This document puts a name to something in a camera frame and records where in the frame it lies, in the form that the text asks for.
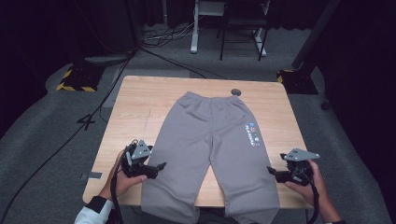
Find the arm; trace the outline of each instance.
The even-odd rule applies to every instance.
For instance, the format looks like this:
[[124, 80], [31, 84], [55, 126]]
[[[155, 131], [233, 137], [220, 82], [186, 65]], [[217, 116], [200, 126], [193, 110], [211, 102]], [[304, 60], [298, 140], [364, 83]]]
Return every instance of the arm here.
[[[343, 221], [343, 219], [335, 209], [334, 205], [332, 204], [329, 194], [327, 193], [326, 186], [320, 174], [318, 165], [313, 161], [309, 161], [309, 163], [311, 164], [311, 167], [314, 171], [314, 182], [319, 194], [319, 213], [323, 222], [337, 223]], [[299, 184], [295, 184], [289, 181], [287, 181], [285, 185], [288, 188], [301, 194], [307, 203], [311, 204], [312, 206], [314, 205], [314, 193], [312, 192], [312, 189], [309, 185], [303, 187]]]
[[[81, 211], [78, 213], [75, 223], [106, 223], [108, 219], [108, 215], [113, 207], [113, 202], [111, 202], [111, 178], [113, 177], [114, 172], [116, 171], [117, 165], [119, 163], [120, 157], [122, 155], [121, 151], [116, 159], [116, 162], [113, 168], [108, 175], [107, 182], [103, 186], [102, 190], [99, 192], [98, 196], [95, 196], [91, 199], [91, 201], [84, 206]], [[131, 186], [137, 185], [145, 181], [147, 177], [145, 175], [139, 175], [136, 177], [129, 178], [125, 175], [125, 173], [119, 167], [117, 173], [117, 188], [116, 194], [117, 196], [121, 196], [126, 192], [128, 188]]]

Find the printed logo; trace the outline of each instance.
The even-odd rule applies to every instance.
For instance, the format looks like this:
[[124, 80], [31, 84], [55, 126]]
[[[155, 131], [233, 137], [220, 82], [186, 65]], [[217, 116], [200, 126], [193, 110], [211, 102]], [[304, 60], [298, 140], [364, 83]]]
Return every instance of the printed logo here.
[[255, 127], [254, 123], [249, 123], [249, 124], [245, 125], [245, 129], [247, 130], [247, 137], [248, 137], [248, 140], [250, 141], [250, 144], [253, 147], [259, 147], [260, 146], [260, 138], [257, 135], [256, 127]]

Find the sweatpants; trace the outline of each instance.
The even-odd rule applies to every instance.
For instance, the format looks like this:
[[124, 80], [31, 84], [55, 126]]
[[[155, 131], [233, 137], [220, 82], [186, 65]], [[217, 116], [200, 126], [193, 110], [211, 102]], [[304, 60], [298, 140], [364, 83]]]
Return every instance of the sweatpants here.
[[143, 183], [142, 210], [177, 223], [196, 223], [194, 206], [209, 165], [225, 196], [225, 215], [271, 223], [279, 209], [276, 182], [260, 128], [237, 97], [187, 92], [163, 122], [149, 165], [166, 161]]

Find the chair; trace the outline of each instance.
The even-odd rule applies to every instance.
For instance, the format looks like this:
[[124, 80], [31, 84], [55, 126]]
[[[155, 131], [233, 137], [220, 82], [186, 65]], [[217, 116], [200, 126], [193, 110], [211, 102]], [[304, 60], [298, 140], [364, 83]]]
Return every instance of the chair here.
[[265, 39], [269, 30], [269, 24], [265, 13], [265, 0], [228, 0], [224, 5], [221, 41], [220, 60], [222, 61], [225, 43], [252, 43], [251, 40], [226, 40], [226, 30], [255, 30], [251, 36], [255, 38], [257, 32], [261, 29], [265, 30], [263, 39], [256, 38], [256, 42], [261, 44], [259, 61], [262, 59], [262, 51], [264, 49]]

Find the table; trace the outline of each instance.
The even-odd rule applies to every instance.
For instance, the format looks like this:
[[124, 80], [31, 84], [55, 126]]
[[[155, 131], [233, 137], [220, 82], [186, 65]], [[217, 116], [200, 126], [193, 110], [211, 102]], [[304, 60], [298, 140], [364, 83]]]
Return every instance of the table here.
[[[210, 1], [201, 1], [195, 0], [195, 8], [194, 8], [194, 27], [192, 31], [192, 39], [191, 39], [191, 53], [198, 52], [198, 34], [199, 34], [199, 16], [222, 16], [224, 12], [224, 3], [225, 2], [210, 2]], [[254, 35], [254, 41], [256, 43], [257, 49], [260, 52], [262, 48], [262, 28], [256, 32]], [[265, 49], [262, 50], [262, 57], [265, 57], [267, 52]]]
[[[155, 146], [163, 121], [176, 100], [187, 91], [206, 97], [226, 97], [232, 89], [242, 92], [245, 102], [262, 130], [272, 167], [286, 170], [280, 153], [294, 147], [305, 148], [304, 140], [290, 106], [286, 91], [277, 82], [256, 82], [178, 77], [127, 76], [122, 81], [92, 171], [102, 178], [90, 178], [83, 200], [88, 203], [106, 183], [117, 154], [134, 139], [144, 139]], [[277, 184], [281, 208], [310, 208], [303, 198], [283, 184]], [[133, 186], [119, 197], [120, 204], [139, 205], [141, 185]], [[196, 206], [224, 206], [224, 196], [209, 167], [201, 186]]]

